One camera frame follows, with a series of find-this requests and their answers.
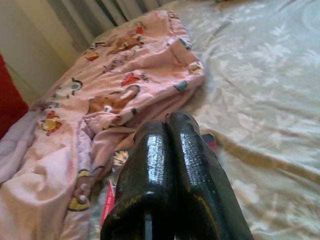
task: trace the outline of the flower print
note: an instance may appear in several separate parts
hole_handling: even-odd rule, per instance
[[[258,61],[265,62],[267,64],[274,64],[278,59],[284,58],[286,55],[291,54],[291,51],[280,45],[270,45],[264,43],[263,45],[257,46],[258,51],[254,51],[252,56],[257,58]]]
[[[240,81],[245,84],[255,83],[258,84],[258,79],[262,75],[262,70],[254,67],[251,63],[241,65],[232,70],[233,74],[231,76],[232,80]]]
[[[320,54],[312,49],[305,51],[302,57],[300,57],[300,64],[307,67],[319,67],[320,66]]]

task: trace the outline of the wall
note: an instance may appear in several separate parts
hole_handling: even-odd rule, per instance
[[[78,55],[42,0],[1,0],[0,34],[0,53],[28,103],[42,96]]]

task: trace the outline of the white floral bedspread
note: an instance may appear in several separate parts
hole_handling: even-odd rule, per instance
[[[205,64],[206,83],[185,109],[220,143],[254,239],[320,239],[320,0],[165,8]]]

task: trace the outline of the red fabric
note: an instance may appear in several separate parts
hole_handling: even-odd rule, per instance
[[[0,139],[28,111],[0,55]]]

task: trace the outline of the curtain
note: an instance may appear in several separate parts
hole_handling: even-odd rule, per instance
[[[47,0],[79,51],[103,32],[172,0]]]

